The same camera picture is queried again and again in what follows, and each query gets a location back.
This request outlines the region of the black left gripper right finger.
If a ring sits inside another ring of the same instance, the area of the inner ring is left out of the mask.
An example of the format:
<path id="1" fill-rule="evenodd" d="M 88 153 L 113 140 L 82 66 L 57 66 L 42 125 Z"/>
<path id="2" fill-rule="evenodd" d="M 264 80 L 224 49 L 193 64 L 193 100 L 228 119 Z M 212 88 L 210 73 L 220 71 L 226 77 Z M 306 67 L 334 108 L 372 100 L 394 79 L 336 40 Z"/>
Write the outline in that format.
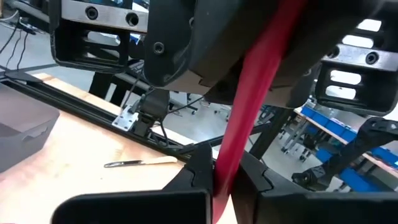
<path id="1" fill-rule="evenodd" d="M 398 224 L 398 193 L 311 192 L 248 152 L 231 197 L 238 224 Z"/>

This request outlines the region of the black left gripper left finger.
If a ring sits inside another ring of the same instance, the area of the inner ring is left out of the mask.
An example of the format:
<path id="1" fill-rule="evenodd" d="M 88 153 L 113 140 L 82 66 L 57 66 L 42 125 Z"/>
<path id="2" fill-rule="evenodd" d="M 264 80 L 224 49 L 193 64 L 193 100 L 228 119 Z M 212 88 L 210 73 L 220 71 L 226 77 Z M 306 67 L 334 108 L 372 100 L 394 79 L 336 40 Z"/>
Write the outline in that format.
<path id="1" fill-rule="evenodd" d="M 212 148 L 201 143 L 163 189 L 78 195 L 55 209 L 51 224 L 212 224 L 212 194 Z"/>

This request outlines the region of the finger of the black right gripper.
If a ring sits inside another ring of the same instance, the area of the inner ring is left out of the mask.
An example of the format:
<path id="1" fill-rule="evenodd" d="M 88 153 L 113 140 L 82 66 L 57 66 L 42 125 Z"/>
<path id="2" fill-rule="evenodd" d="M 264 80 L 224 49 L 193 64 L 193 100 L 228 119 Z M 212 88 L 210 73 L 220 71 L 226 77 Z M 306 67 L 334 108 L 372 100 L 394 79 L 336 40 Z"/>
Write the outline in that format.
<path id="1" fill-rule="evenodd" d="M 310 0 L 267 94 L 297 108 L 385 116 L 398 103 L 398 0 Z"/>
<path id="2" fill-rule="evenodd" d="M 91 2 L 116 6 L 105 0 Z M 133 9 L 128 2 L 120 8 Z M 200 9 L 200 23 L 196 24 L 180 12 L 172 16 L 175 24 L 171 27 L 154 16 L 136 55 L 144 61 L 147 81 L 168 90 L 205 94 L 226 76 L 269 18 L 251 0 L 231 3 L 221 13 L 225 18 L 212 24 L 215 10 Z M 64 67 L 120 73 L 134 57 L 136 46 L 130 35 L 136 32 L 64 21 L 60 0 L 50 0 L 49 20 L 52 55 Z"/>

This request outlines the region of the cream-handled narrow knife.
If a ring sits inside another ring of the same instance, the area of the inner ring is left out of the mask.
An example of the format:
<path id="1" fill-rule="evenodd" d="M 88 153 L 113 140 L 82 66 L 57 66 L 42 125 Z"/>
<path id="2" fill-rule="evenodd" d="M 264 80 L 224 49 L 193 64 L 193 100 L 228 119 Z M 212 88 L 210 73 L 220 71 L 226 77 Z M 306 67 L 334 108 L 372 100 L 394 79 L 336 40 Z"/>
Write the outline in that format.
<path id="1" fill-rule="evenodd" d="M 131 160 L 131 161 L 116 161 L 110 162 L 104 165 L 104 168 L 113 168 L 113 167 L 124 167 L 124 166 L 141 166 L 141 165 L 152 165 L 152 164 L 168 164 L 168 163 L 176 163 L 178 159 L 173 156 L 163 156 L 156 157 L 152 159 L 144 159 L 144 160 Z"/>

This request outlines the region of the red silicone spatula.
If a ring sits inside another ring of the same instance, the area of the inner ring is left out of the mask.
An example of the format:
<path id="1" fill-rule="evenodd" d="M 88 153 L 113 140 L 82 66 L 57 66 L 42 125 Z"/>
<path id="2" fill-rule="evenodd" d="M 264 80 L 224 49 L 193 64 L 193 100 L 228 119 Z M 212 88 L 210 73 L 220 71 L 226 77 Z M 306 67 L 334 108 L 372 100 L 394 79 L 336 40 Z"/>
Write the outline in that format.
<path id="1" fill-rule="evenodd" d="M 212 224 L 225 210 L 257 112 L 307 3 L 308 0 L 280 0 L 271 21 L 245 56 L 231 117 L 215 162 Z"/>

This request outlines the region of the workbench with blue bins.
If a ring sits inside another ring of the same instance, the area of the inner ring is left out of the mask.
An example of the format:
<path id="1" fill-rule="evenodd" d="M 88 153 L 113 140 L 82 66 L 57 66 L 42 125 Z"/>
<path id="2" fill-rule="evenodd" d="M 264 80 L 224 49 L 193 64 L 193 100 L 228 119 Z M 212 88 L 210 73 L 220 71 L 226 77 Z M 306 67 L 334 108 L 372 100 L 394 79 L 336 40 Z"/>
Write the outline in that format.
<path id="1" fill-rule="evenodd" d="M 292 134 L 304 147 L 299 160 L 315 156 L 321 164 L 293 174 L 294 182 L 310 190 L 325 190 L 334 178 L 357 192 L 398 188 L 398 154 L 384 148 L 398 141 L 398 121 L 374 116 L 354 130 L 307 106 L 295 112 L 302 118 Z"/>

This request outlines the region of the grey plastic bin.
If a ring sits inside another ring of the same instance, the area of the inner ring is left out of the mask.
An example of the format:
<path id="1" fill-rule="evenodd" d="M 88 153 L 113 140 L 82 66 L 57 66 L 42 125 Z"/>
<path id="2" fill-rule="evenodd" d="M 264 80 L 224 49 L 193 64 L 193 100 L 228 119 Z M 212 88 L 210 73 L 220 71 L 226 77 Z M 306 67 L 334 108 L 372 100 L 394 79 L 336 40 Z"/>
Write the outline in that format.
<path id="1" fill-rule="evenodd" d="M 39 152 L 59 110 L 0 84 L 0 173 Z"/>

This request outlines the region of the black frame post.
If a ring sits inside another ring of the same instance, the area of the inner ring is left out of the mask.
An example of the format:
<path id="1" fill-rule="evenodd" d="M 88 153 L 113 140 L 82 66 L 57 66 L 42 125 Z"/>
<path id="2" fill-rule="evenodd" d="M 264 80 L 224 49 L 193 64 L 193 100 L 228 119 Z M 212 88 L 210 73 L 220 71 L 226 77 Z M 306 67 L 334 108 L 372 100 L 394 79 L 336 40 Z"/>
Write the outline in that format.
<path id="1" fill-rule="evenodd" d="M 261 159 L 292 113 L 293 109 L 276 108 L 273 117 L 269 123 L 266 123 L 265 128 L 251 147 L 249 153 L 255 158 Z"/>

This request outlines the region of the black device on rail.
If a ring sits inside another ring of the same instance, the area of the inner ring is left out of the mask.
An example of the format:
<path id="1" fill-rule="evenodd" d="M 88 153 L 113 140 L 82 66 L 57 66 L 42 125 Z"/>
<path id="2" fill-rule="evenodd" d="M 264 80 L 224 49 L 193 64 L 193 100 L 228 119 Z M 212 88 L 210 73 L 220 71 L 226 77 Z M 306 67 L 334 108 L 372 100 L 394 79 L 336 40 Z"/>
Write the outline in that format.
<path id="1" fill-rule="evenodd" d="M 133 124 L 133 133 L 147 137 L 150 128 L 156 121 L 163 121 L 169 111 L 170 93 L 168 90 L 153 89 L 143 94 L 133 106 L 138 113 L 137 121 Z"/>

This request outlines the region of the silver corner bracket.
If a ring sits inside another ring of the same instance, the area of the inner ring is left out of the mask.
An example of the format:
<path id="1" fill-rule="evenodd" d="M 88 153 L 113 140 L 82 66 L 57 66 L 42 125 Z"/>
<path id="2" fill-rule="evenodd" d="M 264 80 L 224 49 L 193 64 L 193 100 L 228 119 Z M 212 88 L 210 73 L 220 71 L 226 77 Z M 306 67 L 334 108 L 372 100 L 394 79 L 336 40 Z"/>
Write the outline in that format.
<path id="1" fill-rule="evenodd" d="M 135 106 L 127 105 L 111 124 L 122 131 L 130 131 L 138 120 L 138 115 Z"/>

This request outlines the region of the black table edge rail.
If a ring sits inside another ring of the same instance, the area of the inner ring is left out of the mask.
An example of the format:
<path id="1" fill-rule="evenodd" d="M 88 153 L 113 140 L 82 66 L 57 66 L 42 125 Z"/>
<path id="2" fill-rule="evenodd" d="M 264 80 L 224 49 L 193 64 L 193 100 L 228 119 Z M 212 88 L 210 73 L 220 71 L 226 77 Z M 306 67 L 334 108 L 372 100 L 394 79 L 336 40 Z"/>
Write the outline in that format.
<path id="1" fill-rule="evenodd" d="M 111 124 L 119 112 L 117 106 L 46 73 L 30 75 L 27 73 L 0 72 L 0 83 L 115 134 L 166 155 L 175 156 L 181 161 L 186 161 L 192 151 L 198 149 L 201 144 L 209 146 L 221 144 L 221 137 L 196 144 L 190 139 L 181 142 L 177 139 L 179 137 L 177 133 L 168 130 L 166 136 L 164 136 L 160 127 L 154 128 L 153 134 L 149 137 L 140 137 L 133 134 L 132 131 L 118 129 Z"/>

